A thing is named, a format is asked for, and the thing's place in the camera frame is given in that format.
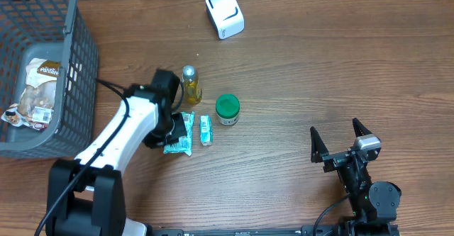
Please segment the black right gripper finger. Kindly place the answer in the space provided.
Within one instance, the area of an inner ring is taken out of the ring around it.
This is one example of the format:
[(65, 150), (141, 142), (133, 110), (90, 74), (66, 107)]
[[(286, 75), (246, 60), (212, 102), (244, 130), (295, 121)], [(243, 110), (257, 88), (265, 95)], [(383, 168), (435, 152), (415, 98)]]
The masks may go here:
[(370, 135), (372, 132), (368, 130), (357, 118), (352, 120), (353, 128), (355, 131), (356, 137), (361, 137), (364, 135)]
[(329, 151), (315, 127), (310, 128), (310, 134), (311, 134), (311, 162), (313, 163), (322, 162), (323, 157), (329, 155)]

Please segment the green lid jar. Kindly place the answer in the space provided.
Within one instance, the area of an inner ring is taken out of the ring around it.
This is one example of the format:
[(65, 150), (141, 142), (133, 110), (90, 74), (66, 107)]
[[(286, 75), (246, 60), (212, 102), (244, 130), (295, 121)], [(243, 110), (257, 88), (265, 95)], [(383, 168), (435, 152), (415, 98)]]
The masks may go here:
[(240, 114), (240, 101), (233, 94), (222, 94), (216, 100), (216, 115), (222, 125), (234, 125)]

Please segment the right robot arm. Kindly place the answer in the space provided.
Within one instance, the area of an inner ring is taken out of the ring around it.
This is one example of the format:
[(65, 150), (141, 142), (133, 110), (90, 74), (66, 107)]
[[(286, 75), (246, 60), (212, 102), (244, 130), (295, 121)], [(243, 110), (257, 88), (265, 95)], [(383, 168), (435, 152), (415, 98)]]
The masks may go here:
[[(378, 158), (382, 141), (357, 118), (352, 119), (352, 124), (353, 146), (335, 154), (328, 151), (317, 129), (310, 128), (311, 162), (322, 163), (326, 173), (337, 172), (345, 196), (327, 207), (312, 227), (302, 229), (311, 235), (399, 235), (392, 222), (397, 219), (402, 190), (389, 181), (373, 182), (367, 170), (369, 162)], [(335, 225), (321, 227), (323, 217), (345, 200), (353, 214), (340, 218)]]

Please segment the yellow Vim drink bottle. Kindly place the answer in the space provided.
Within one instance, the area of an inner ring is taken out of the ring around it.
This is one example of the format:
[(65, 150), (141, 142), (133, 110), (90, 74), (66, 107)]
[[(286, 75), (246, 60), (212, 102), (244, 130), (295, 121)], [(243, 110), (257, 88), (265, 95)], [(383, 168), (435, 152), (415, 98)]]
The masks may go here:
[(199, 74), (194, 66), (188, 64), (183, 67), (182, 82), (187, 101), (190, 104), (198, 104), (202, 100), (202, 91), (199, 86)]

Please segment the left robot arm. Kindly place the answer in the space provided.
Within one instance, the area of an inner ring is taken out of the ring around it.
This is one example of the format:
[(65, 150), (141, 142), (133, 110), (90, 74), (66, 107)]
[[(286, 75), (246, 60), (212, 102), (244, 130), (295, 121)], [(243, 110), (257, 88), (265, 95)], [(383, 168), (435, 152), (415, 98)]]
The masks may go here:
[(150, 84), (119, 92), (120, 106), (97, 139), (73, 160), (58, 159), (48, 180), (46, 214), (39, 235), (152, 235), (150, 225), (126, 215), (123, 174), (140, 144), (178, 142), (187, 130), (179, 103), (180, 78), (158, 69)]

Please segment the PanTree beige snack pouch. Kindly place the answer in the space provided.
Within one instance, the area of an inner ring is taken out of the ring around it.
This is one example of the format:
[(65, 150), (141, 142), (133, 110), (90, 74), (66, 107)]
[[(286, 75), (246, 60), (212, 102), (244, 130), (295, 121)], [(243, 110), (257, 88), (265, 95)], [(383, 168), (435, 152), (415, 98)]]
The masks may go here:
[(60, 62), (34, 58), (26, 66), (26, 87), (18, 103), (11, 104), (1, 119), (14, 127), (44, 131), (52, 120)]

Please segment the teal Kleenex tissue pack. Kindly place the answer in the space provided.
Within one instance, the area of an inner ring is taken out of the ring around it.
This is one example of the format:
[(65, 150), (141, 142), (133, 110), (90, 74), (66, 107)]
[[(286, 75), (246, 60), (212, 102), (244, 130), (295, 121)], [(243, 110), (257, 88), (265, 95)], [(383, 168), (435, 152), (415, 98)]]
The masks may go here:
[(209, 115), (200, 116), (200, 141), (203, 146), (213, 144), (213, 129)]

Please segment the teal snack packet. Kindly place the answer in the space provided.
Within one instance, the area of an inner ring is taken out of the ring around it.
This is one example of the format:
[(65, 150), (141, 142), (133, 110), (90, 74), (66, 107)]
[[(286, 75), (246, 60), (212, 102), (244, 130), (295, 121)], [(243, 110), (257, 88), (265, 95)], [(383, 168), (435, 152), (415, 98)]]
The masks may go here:
[(195, 112), (191, 113), (181, 112), (182, 120), (186, 133), (178, 138), (176, 143), (164, 146), (165, 154), (185, 153), (188, 156), (192, 155), (192, 128), (194, 124)]

